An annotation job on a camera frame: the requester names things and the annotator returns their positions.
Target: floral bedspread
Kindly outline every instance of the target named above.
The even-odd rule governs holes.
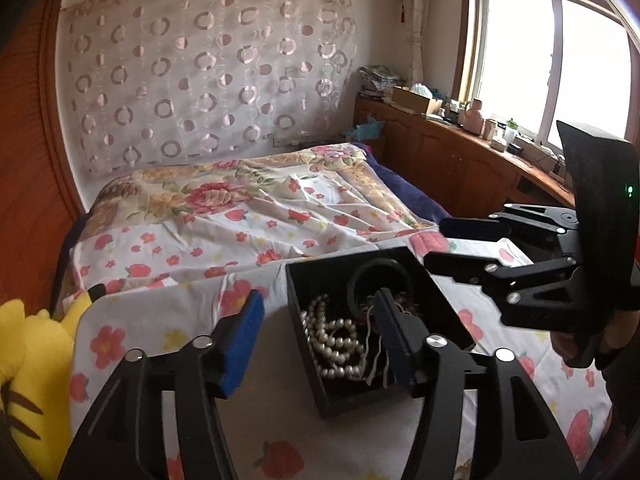
[[[399,479],[421,401],[400,396],[320,420],[286,307],[284,267],[294,258],[331,257],[405,245],[529,263],[510,241],[447,240],[414,218],[351,145],[206,166],[133,173],[109,184],[72,254],[76,288],[107,285],[79,324],[70,384],[78,429],[127,349],[149,355],[181,348],[239,311],[252,288],[265,320],[242,385],[220,417],[242,480]],[[594,368],[571,370],[548,334],[507,328],[479,287],[436,277],[476,340],[476,351],[513,349],[551,407],[583,466],[609,414]],[[468,475],[475,400],[465,399],[456,478]],[[170,480],[182,480],[173,397],[163,404]]]
[[[72,286],[109,292],[189,282],[373,245],[433,226],[378,179],[362,150],[135,171],[104,187],[72,254]]]

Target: plastic bag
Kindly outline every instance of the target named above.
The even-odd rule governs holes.
[[[385,125],[385,121],[375,120],[371,114],[367,116],[367,124],[358,124],[355,128],[344,130],[343,135],[348,139],[355,139],[358,142],[361,140],[379,139],[380,131]]]
[[[413,85],[411,87],[411,92],[413,92],[414,94],[421,95],[422,97],[426,97],[427,99],[433,98],[433,94],[431,93],[431,90],[429,90],[425,85],[422,85],[420,83],[416,83],[415,85]]]

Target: window frame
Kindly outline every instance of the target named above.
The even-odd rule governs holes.
[[[461,101],[469,101],[477,98],[479,95],[482,74],[484,72],[484,50],[486,47],[486,25],[488,21],[489,0],[475,0],[476,8],[470,10],[474,12],[475,27],[469,30],[471,41],[464,38],[465,43],[472,44],[473,48],[467,47],[466,52],[470,58],[471,70],[468,74],[466,85],[460,86],[460,94],[458,98]],[[609,19],[614,20],[621,26],[624,26],[620,19],[609,9],[606,9],[590,0],[568,0],[576,4],[587,7],[590,10],[599,12]],[[552,128],[553,118],[558,104],[558,95],[560,90],[560,81],[562,77],[562,56],[564,54],[564,37],[563,37],[563,10],[562,0],[551,0],[554,11],[554,49],[552,57],[552,66],[549,73],[549,85],[546,96],[545,110],[543,113],[540,130],[532,132],[529,135],[526,131],[521,131],[525,135],[535,138],[538,145],[551,149],[555,154],[562,154],[562,149],[548,142],[548,136]],[[640,53],[636,49],[635,43],[629,37],[629,51],[631,58],[631,92],[628,116],[626,122],[625,139],[631,142],[636,151],[640,153]]]

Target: wooden desk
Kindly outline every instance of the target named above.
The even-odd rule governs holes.
[[[453,216],[484,218],[504,203],[574,208],[574,196],[544,171],[449,124],[358,99],[354,123],[385,121],[383,163]]]

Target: plush toy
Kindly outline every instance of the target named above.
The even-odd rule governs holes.
[[[82,293],[60,322],[47,310],[25,317],[20,300],[0,306],[0,418],[44,480],[57,478],[71,444],[69,380],[78,322],[104,293],[103,285]]]

